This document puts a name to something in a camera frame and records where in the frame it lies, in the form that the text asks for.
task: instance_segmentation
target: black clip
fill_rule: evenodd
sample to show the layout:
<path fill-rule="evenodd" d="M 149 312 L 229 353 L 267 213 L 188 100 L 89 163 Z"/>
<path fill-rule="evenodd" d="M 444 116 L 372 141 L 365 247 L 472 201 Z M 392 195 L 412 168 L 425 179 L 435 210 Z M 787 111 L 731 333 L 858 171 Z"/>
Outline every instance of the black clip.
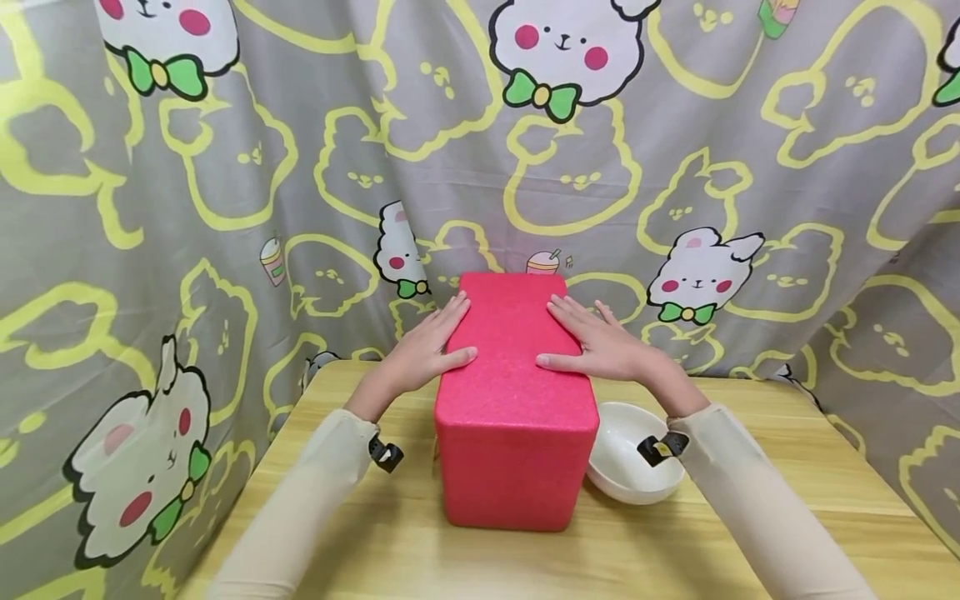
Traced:
<path fill-rule="evenodd" d="M 403 450 L 394 444 L 384 445 L 380 442 L 379 435 L 373 436 L 370 440 L 368 450 L 373 463 L 388 473 L 394 472 L 396 466 L 403 460 Z"/>
<path fill-rule="evenodd" d="M 640 453 L 643 460 L 651 467 L 656 467 L 668 458 L 680 458 L 686 450 L 690 439 L 676 431 L 668 431 L 662 440 L 655 436 L 650 436 L 636 446 L 636 451 Z"/>

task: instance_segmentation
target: wooden table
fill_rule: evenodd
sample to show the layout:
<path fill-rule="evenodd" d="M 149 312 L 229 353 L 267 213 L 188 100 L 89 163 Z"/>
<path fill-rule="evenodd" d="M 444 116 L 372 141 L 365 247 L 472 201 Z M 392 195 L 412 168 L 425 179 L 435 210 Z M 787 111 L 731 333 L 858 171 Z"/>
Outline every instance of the wooden table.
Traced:
<path fill-rule="evenodd" d="M 371 366 L 340 361 L 320 370 L 181 597 L 203 597 L 317 424 Z M 960 598 L 960 564 L 799 392 L 779 383 L 697 383 L 743 420 L 882 600 Z M 662 415 L 636 384 L 594 380 L 593 389 L 598 401 Z M 768 598 L 688 478 L 649 507 L 618 504 L 586 483 L 561 534 L 449 525 L 432 460 L 436 393 L 434 382 L 387 412 L 382 438 L 406 458 L 392 475 L 371 467 L 320 540 L 298 598 Z"/>

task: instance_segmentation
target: cartoon print curtain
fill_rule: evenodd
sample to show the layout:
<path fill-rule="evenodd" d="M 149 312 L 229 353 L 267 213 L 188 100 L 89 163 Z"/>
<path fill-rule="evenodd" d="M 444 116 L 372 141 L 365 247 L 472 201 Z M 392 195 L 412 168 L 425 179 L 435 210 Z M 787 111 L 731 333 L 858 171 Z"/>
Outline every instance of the cartoon print curtain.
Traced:
<path fill-rule="evenodd" d="M 458 275 L 797 385 L 960 554 L 949 0 L 0 4 L 0 597 L 173 597 Z"/>

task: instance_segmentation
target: white bowl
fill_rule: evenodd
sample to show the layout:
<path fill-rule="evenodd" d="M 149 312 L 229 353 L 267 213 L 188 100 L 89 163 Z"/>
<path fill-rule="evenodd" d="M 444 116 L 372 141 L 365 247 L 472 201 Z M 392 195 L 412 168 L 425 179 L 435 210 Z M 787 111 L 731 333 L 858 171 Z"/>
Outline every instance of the white bowl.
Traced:
<path fill-rule="evenodd" d="M 651 467 L 636 451 L 647 437 L 662 438 L 666 423 L 633 404 L 604 402 L 597 408 L 600 429 L 587 468 L 593 485 L 626 504 L 654 504 L 675 492 L 686 473 L 680 461 L 669 458 Z"/>

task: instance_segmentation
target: beige sleeve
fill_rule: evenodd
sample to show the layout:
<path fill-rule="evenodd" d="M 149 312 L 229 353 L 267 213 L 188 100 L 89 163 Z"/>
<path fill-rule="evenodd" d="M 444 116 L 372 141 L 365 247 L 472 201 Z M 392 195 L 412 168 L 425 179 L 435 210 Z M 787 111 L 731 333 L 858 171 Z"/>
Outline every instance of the beige sleeve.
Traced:
<path fill-rule="evenodd" d="M 376 432 L 348 411 L 330 413 L 233 547 L 207 598 L 292 597 L 330 516 L 366 474 Z"/>
<path fill-rule="evenodd" d="M 840 546 L 787 486 L 754 438 L 713 404 L 670 421 L 681 462 L 773 600 L 876 600 Z"/>

